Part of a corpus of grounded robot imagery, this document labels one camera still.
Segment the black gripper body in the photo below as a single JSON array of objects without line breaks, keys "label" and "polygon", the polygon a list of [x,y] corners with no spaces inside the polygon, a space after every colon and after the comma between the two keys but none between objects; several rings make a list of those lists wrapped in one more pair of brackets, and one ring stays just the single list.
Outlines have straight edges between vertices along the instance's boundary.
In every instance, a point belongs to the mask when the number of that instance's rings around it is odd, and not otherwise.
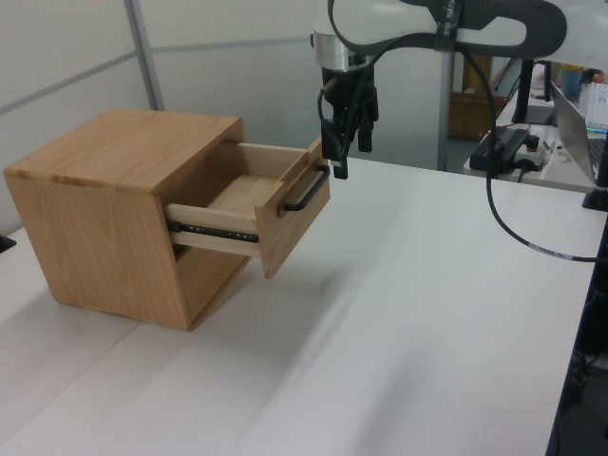
[{"label": "black gripper body", "polygon": [[373,66],[342,71],[322,68],[324,99],[332,107],[333,120],[376,119],[376,87]]}]

